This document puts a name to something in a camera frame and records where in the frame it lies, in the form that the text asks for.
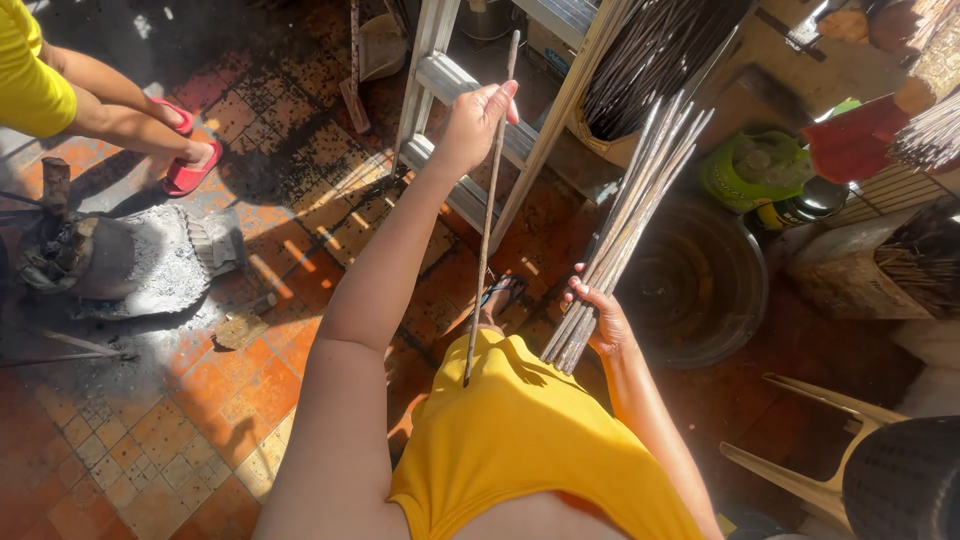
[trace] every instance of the wire rack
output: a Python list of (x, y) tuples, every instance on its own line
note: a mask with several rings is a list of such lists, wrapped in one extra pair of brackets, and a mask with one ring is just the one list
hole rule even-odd
[(836, 229), (913, 208), (943, 196), (956, 198), (953, 192), (924, 171), (894, 164), (867, 180), (851, 183), (847, 205), (825, 220), (824, 225)]

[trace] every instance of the right hand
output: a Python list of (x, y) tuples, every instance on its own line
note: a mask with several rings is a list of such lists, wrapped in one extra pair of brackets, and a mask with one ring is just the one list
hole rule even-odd
[(520, 121), (514, 103), (516, 88), (516, 81), (507, 81), (460, 94), (450, 107), (444, 136), (430, 161), (445, 173), (454, 173), (457, 180), (475, 169), (490, 152), (500, 117), (506, 114), (511, 124)]
[[(583, 273), (585, 267), (580, 262), (573, 268), (580, 274)], [(623, 314), (623, 308), (620, 307), (614, 297), (607, 296), (599, 289), (582, 282), (580, 276), (571, 276), (567, 283), (570, 287), (564, 291), (564, 301), (561, 305), (564, 311), (578, 295), (596, 306), (597, 310), (600, 311), (597, 326), (593, 330), (593, 335), (587, 341), (600, 357), (607, 358), (636, 346), (634, 332), (630, 330), (627, 316)]]

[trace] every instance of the leg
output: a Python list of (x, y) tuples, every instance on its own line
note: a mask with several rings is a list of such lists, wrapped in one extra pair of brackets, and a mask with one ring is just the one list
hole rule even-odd
[(87, 90), (100, 101), (142, 112), (171, 128), (183, 120), (178, 112), (152, 101), (133, 81), (101, 61), (47, 42), (43, 43), (39, 57), (64, 79)]
[(90, 92), (73, 86), (77, 116), (64, 133), (99, 138), (135, 152), (164, 156), (183, 162), (187, 169), (201, 170), (213, 157), (210, 144), (174, 133), (155, 118), (119, 105), (104, 105)]
[[(506, 337), (503, 329), (497, 326), (495, 317), (507, 308), (507, 304), (510, 303), (511, 292), (514, 293), (514, 298), (523, 292), (523, 283), (517, 278), (507, 276), (497, 282), (497, 285), (503, 285), (506, 288), (497, 289), (492, 292), (490, 298), (480, 306), (480, 318), (477, 321), (477, 330), (492, 330)], [(469, 332), (470, 324), (467, 323), (467, 326), (464, 328), (464, 333)]]

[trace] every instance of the red sandal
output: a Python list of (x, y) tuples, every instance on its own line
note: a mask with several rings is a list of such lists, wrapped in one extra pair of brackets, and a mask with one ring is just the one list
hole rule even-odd
[(203, 169), (199, 171), (190, 170), (184, 167), (179, 161), (174, 160), (167, 170), (167, 178), (163, 179), (163, 190), (171, 197), (182, 197), (193, 191), (200, 185), (206, 175), (210, 174), (213, 167), (220, 161), (224, 154), (224, 147), (217, 141), (207, 143), (213, 147), (213, 157), (206, 163)]
[(183, 110), (180, 107), (177, 107), (176, 105), (170, 103), (165, 99), (160, 99), (158, 97), (154, 97), (150, 99), (154, 103), (159, 103), (161, 105), (165, 105), (169, 107), (170, 109), (175, 110), (183, 118), (183, 121), (180, 122), (180, 124), (176, 128), (174, 128), (174, 131), (177, 132), (179, 135), (190, 136), (190, 132), (193, 131), (193, 114), (190, 114), (186, 110)]

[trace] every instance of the yellow dress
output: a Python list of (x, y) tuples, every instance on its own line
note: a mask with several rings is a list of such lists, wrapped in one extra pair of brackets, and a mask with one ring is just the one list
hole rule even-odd
[(56, 135), (77, 115), (77, 96), (37, 55), (43, 37), (21, 0), (0, 0), (0, 126)]
[(494, 504), (558, 490), (596, 504), (636, 539), (702, 539), (669, 477), (634, 434), (516, 335), (453, 342), (394, 471), (390, 502), (414, 540), (445, 540)]

